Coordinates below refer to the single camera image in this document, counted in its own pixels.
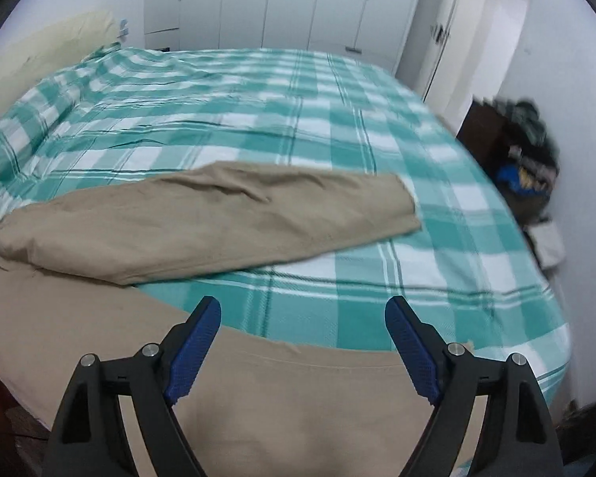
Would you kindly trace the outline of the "beige khaki pants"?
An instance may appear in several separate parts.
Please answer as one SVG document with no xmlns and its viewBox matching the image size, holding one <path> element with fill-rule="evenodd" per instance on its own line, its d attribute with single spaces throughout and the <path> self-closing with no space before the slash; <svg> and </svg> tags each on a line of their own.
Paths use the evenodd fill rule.
<svg viewBox="0 0 596 477">
<path fill-rule="evenodd" d="M 419 227 L 399 176 L 218 161 L 0 222 L 0 363 L 42 392 L 47 476 L 396 476 L 428 408 L 393 352 L 297 347 L 144 294 Z"/>
</svg>

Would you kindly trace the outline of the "teal white plaid bedsheet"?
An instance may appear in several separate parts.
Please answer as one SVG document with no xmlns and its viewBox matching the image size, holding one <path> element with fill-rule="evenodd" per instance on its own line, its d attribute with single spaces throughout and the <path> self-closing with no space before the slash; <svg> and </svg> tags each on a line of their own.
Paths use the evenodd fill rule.
<svg viewBox="0 0 596 477">
<path fill-rule="evenodd" d="M 478 164 L 383 69 L 301 50 L 157 53 L 103 47 L 46 76 L 0 120 L 0 220 L 32 202 L 215 161 L 395 173 L 414 234 L 293 265 L 151 283 L 182 310 L 273 340 L 392 349 L 386 301 L 406 298 L 448 340 L 523 354 L 546 398 L 571 334 L 513 215 Z"/>
</svg>

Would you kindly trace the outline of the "cream pillow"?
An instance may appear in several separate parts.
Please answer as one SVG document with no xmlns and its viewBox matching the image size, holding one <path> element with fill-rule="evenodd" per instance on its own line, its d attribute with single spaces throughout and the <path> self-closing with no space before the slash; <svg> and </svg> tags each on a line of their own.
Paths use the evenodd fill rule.
<svg viewBox="0 0 596 477">
<path fill-rule="evenodd" d="M 6 47 L 0 54 L 0 118 L 45 76 L 116 42 L 118 29 L 112 12 L 93 11 L 59 21 Z"/>
</svg>

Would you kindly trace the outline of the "white door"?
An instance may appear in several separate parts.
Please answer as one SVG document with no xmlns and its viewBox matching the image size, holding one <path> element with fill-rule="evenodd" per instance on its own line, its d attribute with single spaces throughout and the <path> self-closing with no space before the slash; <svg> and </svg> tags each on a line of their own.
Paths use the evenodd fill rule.
<svg viewBox="0 0 596 477">
<path fill-rule="evenodd" d="M 416 81 L 416 92 L 434 114 L 447 116 L 486 3 L 487 0 L 441 0 Z"/>
</svg>

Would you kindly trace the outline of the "white wardrobe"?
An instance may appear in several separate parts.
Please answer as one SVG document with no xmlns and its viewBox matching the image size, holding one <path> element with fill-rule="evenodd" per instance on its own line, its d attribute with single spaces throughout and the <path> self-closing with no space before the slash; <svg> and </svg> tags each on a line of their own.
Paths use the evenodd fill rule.
<svg viewBox="0 0 596 477">
<path fill-rule="evenodd" d="M 152 50 L 298 48 L 396 72 L 419 0 L 144 0 Z"/>
</svg>

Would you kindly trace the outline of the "white box by wall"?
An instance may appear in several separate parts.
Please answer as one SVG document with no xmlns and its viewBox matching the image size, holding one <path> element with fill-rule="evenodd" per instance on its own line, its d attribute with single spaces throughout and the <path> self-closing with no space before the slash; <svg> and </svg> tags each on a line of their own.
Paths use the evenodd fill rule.
<svg viewBox="0 0 596 477">
<path fill-rule="evenodd" d="M 543 271 L 557 268 L 566 258 L 562 237 L 554 221 L 546 220 L 523 228 L 533 254 Z"/>
</svg>

